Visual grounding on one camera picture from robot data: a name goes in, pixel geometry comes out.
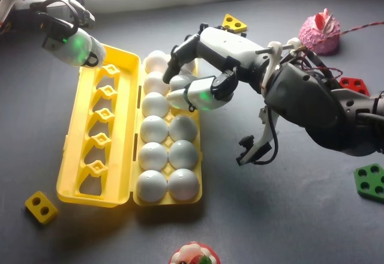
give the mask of pink cupcake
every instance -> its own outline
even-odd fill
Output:
[[[307,46],[313,52],[324,55],[330,54],[336,50],[340,42],[340,22],[329,15],[328,9],[309,17],[300,29],[299,38],[303,45]],[[328,36],[335,35],[324,42],[317,44],[320,40]]]

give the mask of strawberry slice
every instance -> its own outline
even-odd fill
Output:
[[[193,257],[190,264],[212,264],[212,261],[205,255],[197,255]]]
[[[314,22],[315,22],[318,30],[322,31],[324,29],[325,19],[321,14],[319,14],[319,13],[316,14],[316,16],[314,17]]]

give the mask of green block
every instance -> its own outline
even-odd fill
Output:
[[[384,170],[380,165],[357,168],[355,182],[361,197],[384,203]]]

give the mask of yellow triangle block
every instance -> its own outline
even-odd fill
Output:
[[[222,26],[226,29],[233,29],[235,33],[244,32],[247,30],[246,24],[234,18],[230,14],[226,14]]]

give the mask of red block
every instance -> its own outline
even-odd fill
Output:
[[[343,77],[340,79],[340,85],[343,88],[348,88],[366,96],[370,96],[364,81],[361,79]]]

